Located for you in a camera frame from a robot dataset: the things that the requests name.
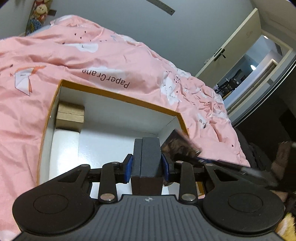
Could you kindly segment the pink paper crane duvet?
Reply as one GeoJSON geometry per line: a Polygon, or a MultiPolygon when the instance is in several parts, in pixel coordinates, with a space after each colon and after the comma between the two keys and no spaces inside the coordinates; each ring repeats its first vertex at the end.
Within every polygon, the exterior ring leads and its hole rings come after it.
{"type": "Polygon", "coordinates": [[[179,112],[202,156],[248,166],[220,95],[147,45],[79,16],[1,40],[1,240],[19,229],[14,200],[37,183],[46,119],[61,80],[179,112]]]}

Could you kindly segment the cream bedroom door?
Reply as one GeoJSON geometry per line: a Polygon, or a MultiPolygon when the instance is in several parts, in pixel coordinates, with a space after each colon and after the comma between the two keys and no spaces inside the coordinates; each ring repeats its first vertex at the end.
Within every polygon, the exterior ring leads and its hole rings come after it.
{"type": "Polygon", "coordinates": [[[259,11],[254,8],[220,47],[225,49],[226,59],[221,56],[217,61],[214,61],[214,56],[212,56],[197,73],[196,78],[202,80],[208,87],[214,87],[258,40],[261,32],[259,11]]]}

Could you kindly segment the grey wall mounted strip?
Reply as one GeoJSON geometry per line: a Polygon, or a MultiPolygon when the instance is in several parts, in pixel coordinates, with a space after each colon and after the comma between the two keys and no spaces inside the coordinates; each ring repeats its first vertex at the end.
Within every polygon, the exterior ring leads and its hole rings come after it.
{"type": "Polygon", "coordinates": [[[149,3],[153,4],[154,6],[160,8],[161,10],[165,11],[167,14],[172,16],[175,13],[175,10],[172,9],[167,4],[163,3],[160,0],[147,0],[149,3]]]}

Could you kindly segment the small gold cardboard box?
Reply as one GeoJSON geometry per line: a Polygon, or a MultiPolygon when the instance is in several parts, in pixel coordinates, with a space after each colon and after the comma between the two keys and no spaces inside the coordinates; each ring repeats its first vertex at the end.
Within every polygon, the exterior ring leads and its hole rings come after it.
{"type": "Polygon", "coordinates": [[[84,114],[84,106],[60,101],[57,109],[55,127],[80,133],[84,125],[84,114]]]}

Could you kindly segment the white rectangular box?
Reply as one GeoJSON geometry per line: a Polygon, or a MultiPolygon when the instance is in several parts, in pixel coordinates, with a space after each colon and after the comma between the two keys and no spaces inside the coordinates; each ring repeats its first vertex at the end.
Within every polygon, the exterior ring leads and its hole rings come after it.
{"type": "Polygon", "coordinates": [[[49,180],[77,167],[79,132],[55,129],[49,160],[49,180]]]}

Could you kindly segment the orange cardboard storage box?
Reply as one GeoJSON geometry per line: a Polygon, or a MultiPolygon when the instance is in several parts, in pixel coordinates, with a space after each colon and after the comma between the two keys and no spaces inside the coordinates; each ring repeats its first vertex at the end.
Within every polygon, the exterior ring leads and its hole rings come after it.
{"type": "Polygon", "coordinates": [[[121,162],[133,152],[136,138],[157,137],[163,143],[174,129],[188,131],[182,115],[176,111],[63,80],[53,98],[45,126],[39,184],[49,180],[51,144],[60,101],[85,108],[84,125],[79,133],[78,163],[91,168],[121,162]]]}

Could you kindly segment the dark grey rectangular box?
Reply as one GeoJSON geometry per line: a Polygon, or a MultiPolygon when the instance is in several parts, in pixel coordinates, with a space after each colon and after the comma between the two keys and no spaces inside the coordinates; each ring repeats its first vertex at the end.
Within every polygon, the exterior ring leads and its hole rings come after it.
{"type": "Polygon", "coordinates": [[[159,138],[135,139],[130,181],[133,195],[161,195],[163,173],[159,138]]]}

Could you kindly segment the dark printed card packet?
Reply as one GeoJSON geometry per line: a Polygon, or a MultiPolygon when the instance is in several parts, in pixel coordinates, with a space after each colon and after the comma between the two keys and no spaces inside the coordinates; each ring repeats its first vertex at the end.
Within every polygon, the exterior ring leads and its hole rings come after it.
{"type": "Polygon", "coordinates": [[[182,161],[193,166],[194,170],[200,171],[202,164],[198,157],[202,149],[197,147],[183,132],[174,129],[161,146],[162,172],[164,185],[169,186],[176,182],[180,173],[175,163],[182,161]]]}

